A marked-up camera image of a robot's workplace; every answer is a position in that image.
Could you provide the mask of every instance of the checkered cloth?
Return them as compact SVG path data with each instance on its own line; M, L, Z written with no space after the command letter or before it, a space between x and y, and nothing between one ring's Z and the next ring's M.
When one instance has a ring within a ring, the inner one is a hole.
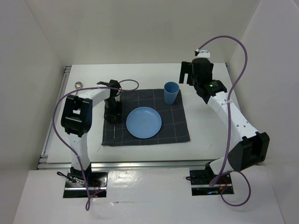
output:
M172 105L164 102L164 89L122 92L122 122L115 126L106 120L103 127L103 146L142 146L190 141L181 90ZM160 131L151 138L140 139L131 135L126 126L128 114L135 108L147 106L161 116Z

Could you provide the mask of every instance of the plate rim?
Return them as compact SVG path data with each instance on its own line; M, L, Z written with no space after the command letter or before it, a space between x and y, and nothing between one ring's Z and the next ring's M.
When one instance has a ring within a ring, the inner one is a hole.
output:
M155 133L155 134L157 134L159 131L160 131L160 129L161 129L161 127L162 127L162 118L161 118L161 115L158 113L158 111L156 111L154 108L151 108L151 107L148 107L148 106L141 106L141 107L137 107L137 108L135 108L134 110L132 110L129 114L128 114L128 116L127 116L127 119L126 119L126 127L127 127L127 130L130 132L130 130L129 130L129 128L128 128L128 117L130 116L130 114L131 113L133 113L135 110L140 110L140 108L146 108L146 109L150 109L150 110L152 110L152 111L154 111L155 113L157 113L158 115L159 115L159 120L160 120L160 127L159 127L159 129L158 129L158 131ZM152 136L149 136L149 137L146 137L146 138L144 138L144 137L138 137L138 136L136 136L136 135L134 135L134 134L132 134L131 132L130 132L130 134L131 135L133 135L134 137L136 137L136 138L139 138L139 139L149 139L149 138L151 138L151 137L153 137L154 135L152 135Z

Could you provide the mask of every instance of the plate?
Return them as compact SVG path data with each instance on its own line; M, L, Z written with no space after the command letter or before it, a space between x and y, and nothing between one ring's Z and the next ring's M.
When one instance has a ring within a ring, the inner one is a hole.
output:
M148 139L159 132L162 119L156 110L150 107L138 107L128 115L126 124L133 136Z

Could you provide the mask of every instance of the white table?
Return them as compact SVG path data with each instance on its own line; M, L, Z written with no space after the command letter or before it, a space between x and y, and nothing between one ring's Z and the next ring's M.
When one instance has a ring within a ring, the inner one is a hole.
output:
M55 170L30 171L14 224L283 224L266 168L253 166L244 174L252 195L235 208L219 195L192 196L188 168L110 171L107 197L93 199L86 212L86 198L62 198L65 179ZM235 194L225 198L241 203L247 184L238 173L232 181Z
M73 65L67 82L65 93L75 90L75 83L80 81L84 87L94 87L99 81L110 79L121 81L135 79L140 89L163 88L169 81L178 82L180 63L162 64L103 64L103 65ZM214 79L219 79L229 89L231 81L224 63L215 63ZM134 83L122 83L124 89L134 88ZM88 154L91 162L121 162L121 161L182 161L209 160L223 156L227 141L227 128L217 114L204 103L192 86L180 84L183 104L191 141L187 143L103 147L103 115L104 102L93 109L93 125L88 133ZM232 99L238 105L235 94ZM63 106L57 118L59 133L66 140L67 135L60 125ZM71 162L69 149L50 132L46 154L48 163Z

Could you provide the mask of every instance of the blue cup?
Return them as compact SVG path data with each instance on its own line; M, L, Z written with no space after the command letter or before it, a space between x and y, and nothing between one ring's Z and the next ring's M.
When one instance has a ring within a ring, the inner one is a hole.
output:
M164 85L164 101L166 104L173 104L178 95L179 85L175 82L168 82Z

